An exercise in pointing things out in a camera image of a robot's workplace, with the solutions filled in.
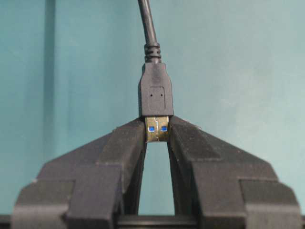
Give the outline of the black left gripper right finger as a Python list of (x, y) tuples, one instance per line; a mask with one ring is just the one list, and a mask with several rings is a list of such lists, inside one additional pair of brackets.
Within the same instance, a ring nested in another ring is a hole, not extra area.
[(301, 228), (295, 194), (268, 162), (176, 116), (168, 149), (176, 214), (202, 229)]

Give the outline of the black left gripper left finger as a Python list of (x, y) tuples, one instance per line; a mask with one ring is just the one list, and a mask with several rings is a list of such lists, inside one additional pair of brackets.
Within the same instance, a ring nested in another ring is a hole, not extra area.
[(135, 119), (47, 162), (24, 187), (14, 229), (112, 229), (117, 214), (137, 214), (145, 125)]

